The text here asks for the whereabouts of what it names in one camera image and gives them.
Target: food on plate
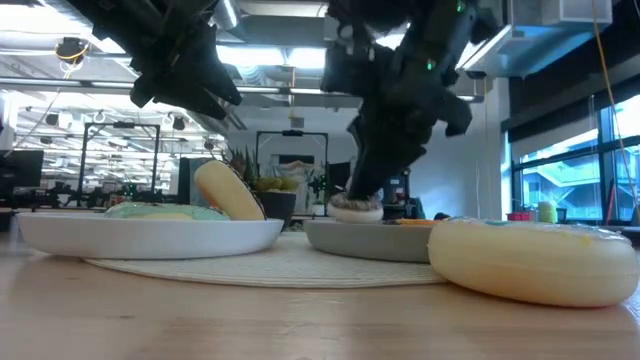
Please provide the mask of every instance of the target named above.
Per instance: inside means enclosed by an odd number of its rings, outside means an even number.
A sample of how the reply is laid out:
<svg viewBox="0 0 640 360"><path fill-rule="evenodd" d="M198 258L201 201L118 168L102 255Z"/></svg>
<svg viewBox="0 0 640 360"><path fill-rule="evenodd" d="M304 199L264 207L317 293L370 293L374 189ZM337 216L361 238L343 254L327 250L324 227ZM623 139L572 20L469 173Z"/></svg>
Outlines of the food on plate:
<svg viewBox="0 0 640 360"><path fill-rule="evenodd" d="M194 180L209 205L222 209L231 220L266 219L249 185L226 163L212 160L202 165L196 170Z"/></svg>
<svg viewBox="0 0 640 360"><path fill-rule="evenodd" d="M113 219L229 220L214 209L191 205L121 203L109 208L105 216Z"/></svg>
<svg viewBox="0 0 640 360"><path fill-rule="evenodd" d="M340 193L331 197L327 213L336 220L354 224L372 224L382 220L384 209L375 197L369 200L349 200L347 194Z"/></svg>

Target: donut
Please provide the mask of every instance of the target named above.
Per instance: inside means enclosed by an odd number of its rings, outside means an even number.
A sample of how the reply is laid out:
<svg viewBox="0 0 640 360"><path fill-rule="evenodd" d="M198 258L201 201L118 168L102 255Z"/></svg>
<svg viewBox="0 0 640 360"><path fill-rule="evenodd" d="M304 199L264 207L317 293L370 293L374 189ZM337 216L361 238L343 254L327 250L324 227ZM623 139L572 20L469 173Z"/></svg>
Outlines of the donut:
<svg viewBox="0 0 640 360"><path fill-rule="evenodd" d="M223 210L231 220L266 220L260 201L233 168L212 160L198 168L194 181L209 205Z"/></svg>
<svg viewBox="0 0 640 360"><path fill-rule="evenodd" d="M585 226L453 219L432 229L428 248L434 270L453 283L544 305L618 304L640 274L627 238Z"/></svg>
<svg viewBox="0 0 640 360"><path fill-rule="evenodd" d="M347 194L340 193L329 200L327 214L344 223L372 224L382 220L384 209L373 197L368 201L349 200Z"/></svg>
<svg viewBox="0 0 640 360"><path fill-rule="evenodd" d="M191 205L122 203L109 208L105 217L112 219L155 220L229 220L213 209Z"/></svg>

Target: red object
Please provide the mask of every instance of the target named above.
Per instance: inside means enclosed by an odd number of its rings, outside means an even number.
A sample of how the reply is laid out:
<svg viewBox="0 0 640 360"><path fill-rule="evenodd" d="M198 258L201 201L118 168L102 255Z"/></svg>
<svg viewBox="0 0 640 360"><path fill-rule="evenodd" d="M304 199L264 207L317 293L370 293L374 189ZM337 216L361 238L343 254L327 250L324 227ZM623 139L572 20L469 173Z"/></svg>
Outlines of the red object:
<svg viewBox="0 0 640 360"><path fill-rule="evenodd" d="M507 214L507 220L509 221L531 221L531 213L529 212L515 212Z"/></svg>

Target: wooden table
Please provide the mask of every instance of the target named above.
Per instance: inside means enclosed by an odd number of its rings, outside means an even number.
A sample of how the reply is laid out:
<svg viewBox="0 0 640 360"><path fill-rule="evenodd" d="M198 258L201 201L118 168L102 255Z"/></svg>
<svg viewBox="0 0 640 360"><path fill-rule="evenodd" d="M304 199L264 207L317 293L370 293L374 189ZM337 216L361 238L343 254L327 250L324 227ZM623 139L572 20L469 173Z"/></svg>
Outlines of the wooden table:
<svg viewBox="0 0 640 360"><path fill-rule="evenodd" d="M639 300L569 310L453 285L201 285L0 242L0 359L640 359Z"/></svg>

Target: white bowl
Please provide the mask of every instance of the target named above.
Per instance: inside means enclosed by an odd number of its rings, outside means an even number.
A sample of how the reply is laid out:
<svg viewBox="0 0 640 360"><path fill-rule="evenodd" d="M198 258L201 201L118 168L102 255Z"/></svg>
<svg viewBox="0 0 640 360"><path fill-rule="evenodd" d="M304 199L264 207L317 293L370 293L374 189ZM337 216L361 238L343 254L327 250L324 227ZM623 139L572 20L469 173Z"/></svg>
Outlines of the white bowl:
<svg viewBox="0 0 640 360"><path fill-rule="evenodd" d="M271 247L282 220L109 219L102 214L18 215L24 240L53 255L104 259L194 259Z"/></svg>

